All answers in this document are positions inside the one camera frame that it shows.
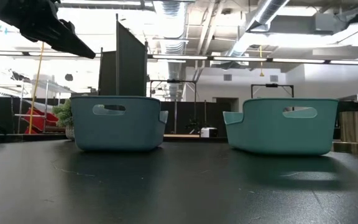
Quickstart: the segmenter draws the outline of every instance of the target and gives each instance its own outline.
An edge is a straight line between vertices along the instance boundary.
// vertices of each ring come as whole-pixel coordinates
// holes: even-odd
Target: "ceiling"
[[[244,33],[244,23],[246,22],[245,14],[256,9],[258,5],[257,0],[227,0],[223,5],[224,14],[211,14],[211,22],[213,26],[206,24],[206,18],[209,14],[208,8],[211,5],[210,0],[197,0],[189,3],[187,8],[187,18],[185,24],[186,33],[184,39],[187,40],[185,47],[185,54],[197,54],[200,42],[208,41],[209,35],[204,35],[204,41],[200,41],[203,34],[203,29],[207,33],[214,30],[211,35],[211,42],[206,49],[206,54],[213,52],[225,52],[229,50],[236,42],[239,35]],[[327,9],[327,11],[346,11],[358,7],[358,0],[291,0],[286,7],[284,7],[278,14],[289,16],[312,16],[320,9]],[[164,30],[161,29],[166,25],[167,21],[161,20],[153,11],[140,10],[125,10],[125,9],[78,9],[78,8],[60,8],[58,16],[66,21],[71,21],[76,27],[76,33],[87,45],[89,45],[95,52],[99,52],[101,47],[104,50],[114,50],[115,43],[115,14],[119,14],[120,22],[128,28],[140,41],[147,41],[149,43],[149,53],[159,54],[161,52],[161,42],[163,39]],[[288,45],[277,46],[272,44],[261,44],[261,49],[249,47],[247,54],[253,57],[284,57],[284,58],[313,58],[313,57],[329,57],[329,58],[358,58],[358,47],[333,47],[324,48],[318,51],[317,47],[296,46],[291,47],[294,41],[299,40],[299,37],[293,37],[293,40],[288,40]],[[40,51],[40,43],[33,43],[23,38],[19,31],[12,26],[9,26],[0,21],[0,50],[17,50],[17,51]],[[49,46],[46,46],[46,51],[52,51]],[[66,59],[70,62],[56,62],[56,65],[51,63],[51,66],[70,65],[65,67],[64,72],[59,72],[49,68],[50,73],[71,73],[78,72],[79,68],[83,73],[94,74],[97,76],[97,68],[99,60],[95,59],[91,63],[92,66],[79,66],[83,59],[72,58]],[[163,78],[164,74],[158,69],[158,64],[149,65],[150,75],[152,78]],[[259,68],[259,63],[250,63],[249,69],[254,70]],[[286,72],[293,68],[288,64],[267,64],[265,68],[280,68],[282,72]]]

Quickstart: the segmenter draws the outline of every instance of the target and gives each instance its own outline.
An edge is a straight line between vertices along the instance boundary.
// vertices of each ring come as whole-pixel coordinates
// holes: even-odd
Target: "white wall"
[[[295,97],[307,97],[305,85],[305,65],[299,65],[285,75],[288,85],[294,85]]]
[[[296,97],[340,98],[358,94],[358,65],[300,65],[287,73]]]
[[[194,68],[186,68],[187,80],[191,80],[194,74]],[[224,74],[231,74],[232,81],[223,81]],[[278,75],[278,83],[285,84],[285,74],[279,69],[265,69],[264,77],[260,76],[260,69],[249,71],[246,69],[222,70],[220,68],[205,68],[197,84],[197,101],[213,102],[213,98],[238,98],[239,109],[242,111],[242,103],[251,98],[251,84],[270,83],[270,75]],[[194,101],[194,92],[185,87],[184,101]],[[282,88],[261,87],[255,94],[258,97],[290,97]]]

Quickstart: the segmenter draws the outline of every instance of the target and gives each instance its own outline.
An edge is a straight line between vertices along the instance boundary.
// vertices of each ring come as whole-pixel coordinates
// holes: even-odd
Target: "red object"
[[[27,115],[30,115],[31,114],[31,109],[29,109],[26,113]],[[37,110],[37,109],[34,109],[33,115],[45,115],[44,112],[40,111],[40,110]],[[29,116],[26,116],[24,117],[24,119],[30,123],[30,117]],[[56,126],[56,122],[58,121],[59,119],[57,117],[55,117],[55,115],[51,114],[51,113],[47,113],[47,122],[45,123],[46,126],[53,126],[55,127]],[[32,117],[32,130],[31,130],[31,133],[42,133],[43,131],[45,130],[45,127],[44,127],[44,117]]]

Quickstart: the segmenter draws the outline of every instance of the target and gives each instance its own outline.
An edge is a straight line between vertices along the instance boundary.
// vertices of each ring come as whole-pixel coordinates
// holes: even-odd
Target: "storage bin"
[[[229,144],[262,154],[326,154],[333,143],[337,104],[332,99],[247,100],[243,113],[223,112]]]
[[[136,96],[71,98],[76,145],[84,151],[149,151],[163,141],[168,111]]]

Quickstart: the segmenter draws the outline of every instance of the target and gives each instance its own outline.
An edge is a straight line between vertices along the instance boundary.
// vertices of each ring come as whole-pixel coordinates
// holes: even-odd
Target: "ventilation duct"
[[[244,54],[247,48],[252,44],[252,38],[255,34],[250,34],[248,31],[262,25],[269,24],[277,15],[278,10],[284,7],[290,0],[261,0],[258,8],[251,12],[253,15],[251,19],[246,22],[246,32],[227,52],[226,56],[240,57]]]
[[[166,38],[166,40],[160,42],[161,53],[175,55],[183,54],[185,43],[177,41],[177,39],[182,39],[185,35],[187,3],[177,1],[154,1],[154,8],[160,21],[162,22],[161,30],[163,32],[163,36]],[[181,63],[164,63],[166,63],[165,68],[168,71],[167,79],[184,79]],[[183,84],[167,84],[166,88],[166,99],[181,100]]]

